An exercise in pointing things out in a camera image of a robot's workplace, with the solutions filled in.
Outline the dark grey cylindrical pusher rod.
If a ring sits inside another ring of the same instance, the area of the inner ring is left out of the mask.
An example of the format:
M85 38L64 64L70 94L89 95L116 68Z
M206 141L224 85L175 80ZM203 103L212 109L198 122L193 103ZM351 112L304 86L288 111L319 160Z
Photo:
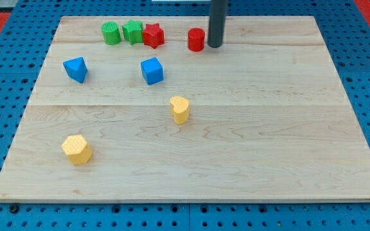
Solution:
M219 48L223 44L228 0L211 0L207 44Z

